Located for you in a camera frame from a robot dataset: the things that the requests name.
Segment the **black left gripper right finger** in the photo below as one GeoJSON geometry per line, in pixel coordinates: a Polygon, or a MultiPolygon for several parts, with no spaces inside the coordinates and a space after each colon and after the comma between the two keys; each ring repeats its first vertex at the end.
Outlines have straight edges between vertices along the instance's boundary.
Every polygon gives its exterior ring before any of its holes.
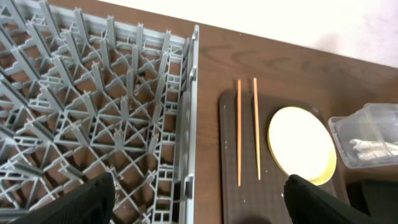
{"type": "Polygon", "coordinates": [[[297,174],[290,175],[285,182],[284,202],[293,223],[382,223],[380,214],[363,213],[297,174]]]}

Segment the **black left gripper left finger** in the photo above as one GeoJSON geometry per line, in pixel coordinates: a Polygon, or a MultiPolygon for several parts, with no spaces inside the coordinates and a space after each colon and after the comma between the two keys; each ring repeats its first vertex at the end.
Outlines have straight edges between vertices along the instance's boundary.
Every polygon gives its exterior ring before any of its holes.
{"type": "Polygon", "coordinates": [[[108,224],[114,204],[113,176],[104,172],[11,224],[108,224]]]}

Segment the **white napkin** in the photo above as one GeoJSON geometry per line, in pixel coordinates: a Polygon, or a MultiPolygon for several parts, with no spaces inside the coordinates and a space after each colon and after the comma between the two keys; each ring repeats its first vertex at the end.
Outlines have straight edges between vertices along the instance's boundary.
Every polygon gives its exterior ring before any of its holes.
{"type": "Polygon", "coordinates": [[[397,142],[364,141],[352,139],[349,141],[357,152],[358,158],[362,161],[369,161],[376,158],[383,158],[397,155],[397,142]]]}

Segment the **yellow plate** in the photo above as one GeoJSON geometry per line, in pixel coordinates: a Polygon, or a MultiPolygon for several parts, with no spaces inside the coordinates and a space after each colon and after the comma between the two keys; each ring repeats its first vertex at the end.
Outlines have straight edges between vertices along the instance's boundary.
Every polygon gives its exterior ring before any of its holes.
{"type": "Polygon", "coordinates": [[[325,125],[296,106],[279,109],[271,118],[267,141],[273,159],[287,175],[323,185],[336,169],[336,151],[325,125]]]}

